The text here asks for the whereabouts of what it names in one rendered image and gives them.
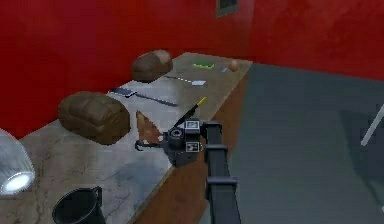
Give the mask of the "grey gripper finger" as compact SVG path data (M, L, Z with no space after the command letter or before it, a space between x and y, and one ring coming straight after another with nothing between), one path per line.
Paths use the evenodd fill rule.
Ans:
M134 148L137 151L144 151L144 148L162 148L162 141L159 143L144 143L143 141L137 140L134 144Z

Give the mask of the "grey spatula with white head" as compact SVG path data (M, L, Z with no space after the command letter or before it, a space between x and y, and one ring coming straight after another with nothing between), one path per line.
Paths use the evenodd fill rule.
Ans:
M191 81L191 80L183 79L180 77L172 77L172 76L164 76L164 77L179 80L179 81L184 81L184 82L190 83L192 86L203 86L206 83L206 81L204 80Z

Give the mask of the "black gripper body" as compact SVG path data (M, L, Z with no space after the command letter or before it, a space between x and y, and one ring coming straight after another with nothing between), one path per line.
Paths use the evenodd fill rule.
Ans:
M163 149L175 167L194 162L198 154L198 130L172 128L164 135Z

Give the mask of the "grey framed wall picture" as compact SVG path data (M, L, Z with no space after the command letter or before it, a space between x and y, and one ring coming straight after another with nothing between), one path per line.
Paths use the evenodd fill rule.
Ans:
M223 17L238 10L238 0L216 0L216 17Z

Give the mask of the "shiny metal cup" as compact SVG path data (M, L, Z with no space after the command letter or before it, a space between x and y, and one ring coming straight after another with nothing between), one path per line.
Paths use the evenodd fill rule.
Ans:
M0 195L26 190L35 179L35 170L25 147L0 128Z

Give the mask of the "white slanted bar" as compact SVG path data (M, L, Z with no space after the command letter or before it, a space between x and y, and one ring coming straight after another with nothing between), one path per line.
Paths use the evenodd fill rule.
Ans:
M370 127L368 128L367 132L365 133L363 139L361 140L361 145L366 146L369 142L370 138L374 134L376 128L379 126L381 120L384 118L384 104L380 107L379 111L377 112L374 120L372 121Z

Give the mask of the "large brown bread loaf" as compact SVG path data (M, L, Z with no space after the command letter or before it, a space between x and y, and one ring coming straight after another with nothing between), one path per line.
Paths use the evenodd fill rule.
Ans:
M112 145L131 129L130 113L103 93L81 91L58 105L58 120L70 132L102 145Z

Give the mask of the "small brown bread loaf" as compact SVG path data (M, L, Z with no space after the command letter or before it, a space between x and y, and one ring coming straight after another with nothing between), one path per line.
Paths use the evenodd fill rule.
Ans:
M134 60L131 66L132 79L151 83L173 69L172 55L166 50L154 50Z

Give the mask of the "black pot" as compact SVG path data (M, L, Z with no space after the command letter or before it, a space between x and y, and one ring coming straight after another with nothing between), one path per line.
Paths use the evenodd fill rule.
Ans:
M78 188L56 203L52 218L55 224L106 224L101 207L101 187Z

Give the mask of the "brown counter with marble top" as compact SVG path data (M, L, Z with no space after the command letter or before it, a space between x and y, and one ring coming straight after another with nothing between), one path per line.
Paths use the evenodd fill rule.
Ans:
M116 144L100 145L65 130L54 121L25 136L26 147L36 170L36 179L26 191L0 197L0 224L54 224L52 211L58 200L77 188L103 189L102 210L107 224L199 224L207 202L204 155L181 168L173 167L160 149L137 151L139 139L136 112L152 121L160 132L169 130L200 99L196 111L202 120L223 125L223 140L236 144L240 127L247 72L246 60L236 72L220 72L229 59L184 53L173 60L166 76L195 81L203 86L161 77L150 84L131 81L127 88L149 97L177 104L171 107L136 95L123 99L132 115L131 130ZM214 63L212 69L194 63Z

